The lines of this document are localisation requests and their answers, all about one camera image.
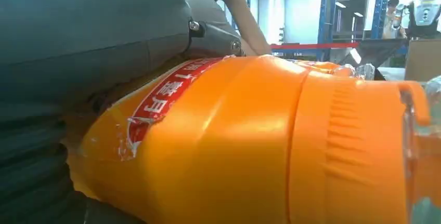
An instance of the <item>blue metal shelf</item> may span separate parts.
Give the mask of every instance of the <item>blue metal shelf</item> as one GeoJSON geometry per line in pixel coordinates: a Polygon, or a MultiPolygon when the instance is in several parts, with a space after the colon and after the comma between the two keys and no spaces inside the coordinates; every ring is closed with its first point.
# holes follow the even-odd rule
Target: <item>blue metal shelf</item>
{"type": "Polygon", "coordinates": [[[387,0],[375,0],[371,38],[382,38],[384,17],[386,16],[387,0]]]}
{"type": "MultiPolygon", "coordinates": [[[[335,19],[335,3],[337,0],[321,0],[317,44],[332,43],[332,29],[335,19]],[[330,17],[327,17],[327,6],[330,6],[330,17]]],[[[329,50],[317,52],[317,60],[329,61],[329,50]]]]}

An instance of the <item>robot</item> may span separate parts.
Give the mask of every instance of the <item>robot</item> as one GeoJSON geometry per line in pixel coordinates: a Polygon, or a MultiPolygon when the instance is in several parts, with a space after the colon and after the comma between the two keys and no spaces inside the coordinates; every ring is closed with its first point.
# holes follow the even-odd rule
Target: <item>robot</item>
{"type": "Polygon", "coordinates": [[[409,11],[409,38],[440,38],[437,30],[441,13],[441,0],[413,0],[409,5],[400,4],[395,11],[392,29],[397,30],[405,10],[409,11]]]}

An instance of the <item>metal bolt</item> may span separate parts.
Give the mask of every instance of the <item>metal bolt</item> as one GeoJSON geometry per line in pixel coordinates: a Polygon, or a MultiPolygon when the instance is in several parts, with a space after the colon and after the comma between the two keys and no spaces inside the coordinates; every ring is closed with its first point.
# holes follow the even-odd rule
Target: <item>metal bolt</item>
{"type": "Polygon", "coordinates": [[[190,30],[192,30],[192,31],[199,31],[199,29],[201,28],[199,23],[197,23],[196,21],[190,21],[189,27],[190,27],[190,30]]]}
{"type": "Polygon", "coordinates": [[[242,45],[240,44],[240,41],[235,40],[231,42],[231,50],[240,51],[241,49],[242,49],[242,45]]]}

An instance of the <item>bottle label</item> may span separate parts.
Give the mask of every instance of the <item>bottle label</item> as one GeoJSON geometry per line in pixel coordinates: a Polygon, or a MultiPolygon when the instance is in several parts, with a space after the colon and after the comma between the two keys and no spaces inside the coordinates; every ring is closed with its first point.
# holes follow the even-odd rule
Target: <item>bottle label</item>
{"type": "Polygon", "coordinates": [[[133,148],[144,139],[149,127],[165,117],[184,91],[212,65],[223,58],[191,60],[166,76],[150,91],[129,118],[128,140],[133,148]]]}

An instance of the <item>orange plastic bottle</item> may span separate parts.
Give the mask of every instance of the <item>orange plastic bottle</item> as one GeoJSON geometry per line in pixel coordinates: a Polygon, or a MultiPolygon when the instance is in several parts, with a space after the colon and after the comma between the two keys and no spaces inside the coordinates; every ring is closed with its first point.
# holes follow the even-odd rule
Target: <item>orange plastic bottle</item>
{"type": "Polygon", "coordinates": [[[149,224],[410,223],[424,91],[324,70],[184,62],[94,123],[75,185],[149,224]]]}

